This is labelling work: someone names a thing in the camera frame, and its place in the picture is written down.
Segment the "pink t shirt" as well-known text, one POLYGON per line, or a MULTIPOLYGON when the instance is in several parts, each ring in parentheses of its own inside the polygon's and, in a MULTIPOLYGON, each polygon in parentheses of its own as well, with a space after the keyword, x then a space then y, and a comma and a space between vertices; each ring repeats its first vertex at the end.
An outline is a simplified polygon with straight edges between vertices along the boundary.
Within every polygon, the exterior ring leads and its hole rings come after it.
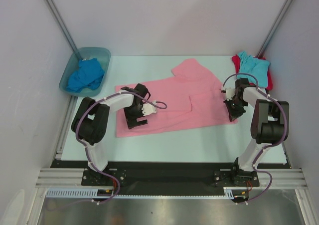
POLYGON ((187 59, 171 72, 172 77, 144 83, 151 101, 162 101, 167 108, 147 116, 146 125, 132 129, 123 110, 118 111, 118 138, 232 124, 221 93, 222 83, 208 68, 196 59, 187 59))

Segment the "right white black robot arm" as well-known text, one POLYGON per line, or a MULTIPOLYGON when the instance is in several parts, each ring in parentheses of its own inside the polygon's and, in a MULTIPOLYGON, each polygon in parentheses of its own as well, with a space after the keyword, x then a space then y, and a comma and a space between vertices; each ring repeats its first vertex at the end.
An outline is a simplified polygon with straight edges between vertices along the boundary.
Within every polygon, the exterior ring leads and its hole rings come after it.
POLYGON ((264 155, 273 147, 282 144, 289 134, 289 103, 272 98, 266 91, 251 85, 247 78, 235 81, 234 88, 222 87, 224 103, 231 122, 242 116, 245 107, 254 108, 250 126, 251 142, 236 158, 230 172, 230 181, 241 186, 257 179, 257 167, 264 155))

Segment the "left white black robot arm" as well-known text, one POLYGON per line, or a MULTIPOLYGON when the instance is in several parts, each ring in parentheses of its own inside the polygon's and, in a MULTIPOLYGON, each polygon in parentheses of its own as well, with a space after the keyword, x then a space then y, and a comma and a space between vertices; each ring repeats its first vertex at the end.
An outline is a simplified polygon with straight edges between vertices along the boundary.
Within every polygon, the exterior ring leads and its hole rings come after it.
POLYGON ((150 96, 145 85, 137 84, 135 88, 122 87, 119 92, 100 101, 89 97, 81 101, 71 130, 84 146, 88 166, 94 171, 92 178, 98 184, 104 185, 110 179, 110 172, 105 170, 108 164, 106 152, 98 144, 106 134, 109 114, 122 110, 124 125, 128 129, 146 125, 148 121, 142 118, 147 115, 147 107, 151 106, 145 101, 150 96))

